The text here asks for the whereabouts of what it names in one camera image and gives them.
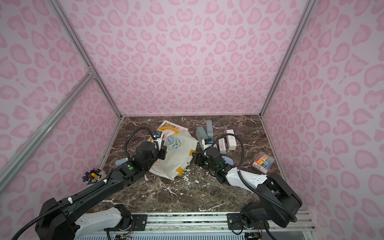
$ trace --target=alarm clock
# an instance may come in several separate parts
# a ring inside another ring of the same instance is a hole
[[[170,149],[176,149],[180,146],[180,144],[180,140],[178,138],[175,138],[174,136],[168,136],[164,140],[164,145]]]

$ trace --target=small white box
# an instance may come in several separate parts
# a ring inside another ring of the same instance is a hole
[[[228,129],[227,133],[234,134],[233,129]],[[228,143],[228,150],[229,151],[236,150],[236,139],[234,136],[227,136],[227,143]]]
[[[225,147],[225,139],[224,138],[220,138],[218,140],[218,147],[220,150],[220,154],[226,154],[227,153],[227,148]]]

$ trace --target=black cable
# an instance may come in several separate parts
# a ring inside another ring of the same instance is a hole
[[[106,177],[107,180],[109,180],[109,178],[111,177],[111,174],[112,174],[112,172],[110,172],[110,173],[107,175],[107,177]],[[86,192],[84,192],[84,193],[82,193],[82,194],[76,196],[75,198],[73,198],[73,199],[72,199],[72,202],[75,202],[75,201],[77,201],[77,200],[79,200],[79,199],[81,199],[81,198],[83,198],[83,197],[85,197],[85,196],[87,196],[87,195],[89,195],[89,194],[91,194],[91,193],[93,193],[93,192],[99,190],[102,186],[104,186],[104,184],[105,184],[105,183],[102,181],[102,183],[100,183],[100,184],[97,184],[97,185],[94,185],[94,186],[89,187],[89,190],[88,190],[88,191],[86,191]],[[49,209],[48,211],[46,211],[45,213],[43,213],[43,214],[37,216],[37,217],[34,218],[32,221],[30,221],[29,223],[27,223],[24,227],[22,227],[20,230],[18,230],[17,233],[13,236],[12,240],[17,240],[17,239],[21,236],[21,234],[23,234],[23,232],[25,232],[28,228],[30,228],[33,224],[37,223],[37,222],[38,222],[39,220],[41,220],[42,218],[44,218],[44,217],[46,217],[46,216],[48,216],[48,215],[54,213],[55,211],[60,210],[60,209],[62,209],[62,208],[64,208],[64,207],[66,207],[66,206],[69,206],[70,204],[71,204],[71,203],[70,203],[69,201],[68,201],[68,202],[65,202],[65,203],[61,203],[61,204],[59,204],[58,206],[55,206],[55,207]]]
[[[129,141],[132,139],[132,137],[133,137],[138,131],[140,131],[140,130],[142,130],[142,129],[147,130],[148,133],[149,133],[149,135],[151,136],[151,138],[152,138],[152,139],[155,139],[155,137],[153,136],[153,134],[152,134],[152,132],[150,131],[149,128],[147,128],[147,127],[139,127],[139,128],[136,128],[136,129],[133,131],[133,133],[132,133],[132,134],[125,140],[125,143],[124,143],[124,152],[125,152],[125,154],[127,155],[127,158],[130,158],[130,155],[129,155],[128,150],[127,150],[127,146],[128,146]],[[157,151],[159,151],[159,150],[160,150],[160,149],[159,149],[159,144],[158,144],[157,142],[155,142],[155,143],[156,143]]]
[[[130,158],[128,158],[128,162],[132,161],[135,158],[135,155],[133,154]]]
[[[106,230],[106,232],[107,232],[107,238],[108,238],[108,240],[111,240],[111,236],[109,235],[109,228],[107,228],[107,229],[105,229]]]
[[[212,177],[216,178],[216,176],[215,176],[214,174],[211,173],[211,169],[210,169],[210,168],[208,168],[208,171],[209,171],[209,174],[210,174]]]
[[[241,141],[241,139],[236,136],[235,134],[232,134],[232,133],[226,133],[226,134],[223,134],[221,135],[218,139],[216,139],[213,143],[212,143],[212,146],[220,139],[220,138],[223,138],[225,136],[234,136],[239,142],[240,142],[240,146],[241,146],[241,159],[240,159],[240,163],[237,165],[237,174],[239,175],[240,177],[240,180],[244,183],[244,185],[249,188],[252,192],[254,192],[255,194],[257,194],[259,197],[269,201],[270,203],[272,203],[273,205],[275,205],[276,207],[280,208],[283,212],[285,212],[286,214],[288,214],[290,217],[291,217],[291,222],[297,222],[297,218],[294,214],[292,214],[290,211],[288,211],[288,209],[286,209],[283,205],[281,205],[280,203],[270,199],[269,197],[267,197],[266,195],[264,195],[262,192],[256,190],[255,188],[253,188],[251,185],[249,185],[243,178],[243,176],[241,175],[241,171],[240,171],[240,168],[241,166],[243,165],[243,162],[244,162],[244,145],[243,145],[243,142]]]
[[[272,240],[277,240],[273,235],[272,235],[272,233],[269,231],[269,229],[266,227],[266,225],[265,225],[265,231],[266,231],[266,233],[268,233],[268,235],[272,238]]]
[[[241,231],[240,232],[238,232],[238,233],[235,233],[235,231],[232,229],[232,225],[234,224],[234,223],[241,223]],[[231,224],[231,231],[234,233],[234,234],[236,234],[236,235],[240,235],[242,232],[243,232],[243,229],[244,229],[244,225],[243,225],[243,223],[241,222],[241,221],[236,221],[236,222],[233,222],[232,224]]]

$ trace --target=pink heart pattern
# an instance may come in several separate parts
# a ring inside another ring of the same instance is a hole
[[[2,2],[0,172],[87,69],[45,1]]]
[[[265,115],[288,180],[324,240],[384,238],[379,5],[320,1]]]
[[[25,220],[36,217],[46,200],[83,190],[81,176],[98,164],[116,124],[113,110],[91,82],[0,196],[1,238],[11,238]],[[35,231],[23,235],[37,239]]]
[[[305,6],[295,0],[115,2],[62,5],[119,110],[130,116],[260,113]]]

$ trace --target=gray box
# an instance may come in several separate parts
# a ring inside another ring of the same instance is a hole
[[[196,138],[199,141],[200,147],[203,148],[203,146],[201,145],[201,140],[208,138],[208,135],[205,132],[205,129],[203,126],[199,126],[196,128]]]
[[[207,125],[207,135],[212,141],[214,140],[214,128],[212,125],[212,120],[208,120],[205,122]]]

